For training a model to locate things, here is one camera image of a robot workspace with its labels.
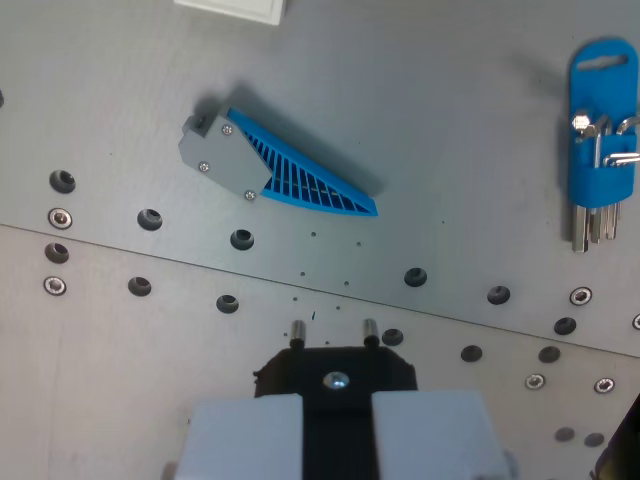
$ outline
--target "blue allen key holder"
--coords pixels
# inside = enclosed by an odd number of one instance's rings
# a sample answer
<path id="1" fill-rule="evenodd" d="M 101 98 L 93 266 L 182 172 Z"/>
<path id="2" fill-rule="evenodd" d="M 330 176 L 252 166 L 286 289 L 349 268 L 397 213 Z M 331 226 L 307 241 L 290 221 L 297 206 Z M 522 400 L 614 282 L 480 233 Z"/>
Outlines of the blue allen key holder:
<path id="1" fill-rule="evenodd" d="M 573 250 L 583 253 L 589 237 L 594 243 L 615 238 L 620 202 L 633 193 L 635 162 L 640 160 L 633 128 L 639 123 L 634 48 L 621 39 L 582 48 L 571 64 L 569 96 L 572 240 Z"/>

